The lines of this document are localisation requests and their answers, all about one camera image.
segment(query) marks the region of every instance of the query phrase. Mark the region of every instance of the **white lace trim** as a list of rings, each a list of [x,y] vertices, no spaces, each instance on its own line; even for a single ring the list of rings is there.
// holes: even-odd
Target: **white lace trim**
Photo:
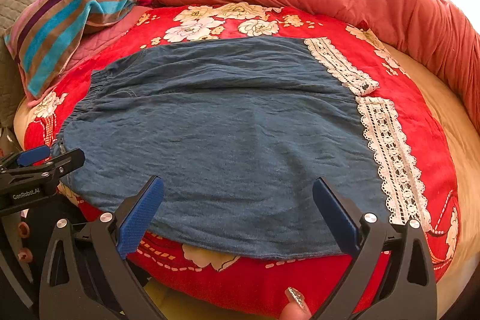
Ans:
[[[390,223],[405,224],[415,218],[424,231],[430,231],[431,217],[423,195],[425,185],[420,180],[422,173],[410,154],[394,103],[377,97],[356,97],[356,100],[365,126],[363,135],[380,166],[378,175],[387,195],[386,206],[392,212]]]
[[[370,94],[378,87],[377,81],[352,65],[328,38],[306,39],[305,44],[313,57],[356,96]]]

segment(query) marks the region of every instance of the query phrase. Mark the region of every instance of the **red floral blanket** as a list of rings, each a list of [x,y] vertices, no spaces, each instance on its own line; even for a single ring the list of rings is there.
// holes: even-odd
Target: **red floral blanket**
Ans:
[[[414,217],[421,222],[435,275],[440,279],[455,251],[460,212],[446,138],[415,84],[367,26],[356,28],[291,7],[265,8],[243,2],[153,9],[116,43],[64,77],[35,109],[25,147],[52,144],[63,121],[85,97],[93,70],[155,45],[263,34],[306,39],[312,56],[353,93],[362,86],[362,78],[374,86],[355,94],[364,136],[379,165],[390,221],[404,223]],[[69,190],[63,191],[87,219],[98,216],[97,209]],[[193,297],[273,317],[287,304],[284,290],[289,286],[301,291],[308,306],[316,311],[350,261],[347,255],[279,262],[249,259],[150,233],[130,259],[160,282]],[[373,299],[387,259],[388,254],[381,256],[358,310]]]

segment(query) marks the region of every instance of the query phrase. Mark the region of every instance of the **beige bed sheet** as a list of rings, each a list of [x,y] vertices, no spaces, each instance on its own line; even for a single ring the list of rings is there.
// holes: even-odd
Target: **beige bed sheet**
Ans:
[[[457,170],[461,232],[452,264],[437,284],[440,318],[462,292],[480,259],[480,136],[460,100],[440,79],[411,57],[386,47],[416,83],[433,117],[442,125]],[[14,130],[22,147],[33,110],[22,103],[15,116]],[[264,319],[217,308],[155,281],[150,281],[146,290],[169,320]]]

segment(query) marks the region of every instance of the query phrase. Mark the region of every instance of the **metal bolt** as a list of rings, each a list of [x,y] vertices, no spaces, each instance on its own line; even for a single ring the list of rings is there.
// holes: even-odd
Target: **metal bolt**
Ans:
[[[57,227],[58,228],[64,228],[67,225],[67,220],[66,219],[60,219],[57,221]]]
[[[100,221],[102,221],[103,223],[108,223],[112,220],[112,218],[113,218],[113,215],[107,212],[100,216]]]
[[[373,213],[367,213],[363,216],[366,222],[373,224],[377,221],[377,216],[375,216]]]
[[[411,226],[412,228],[417,229],[417,228],[420,228],[420,223],[419,223],[418,220],[410,220],[410,226]]]

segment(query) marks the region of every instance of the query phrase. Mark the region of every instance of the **striped pillow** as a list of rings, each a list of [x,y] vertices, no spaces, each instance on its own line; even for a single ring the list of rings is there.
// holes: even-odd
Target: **striped pillow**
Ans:
[[[120,21],[133,0],[37,0],[8,28],[4,40],[19,64],[25,93],[39,98],[66,67],[84,33]]]

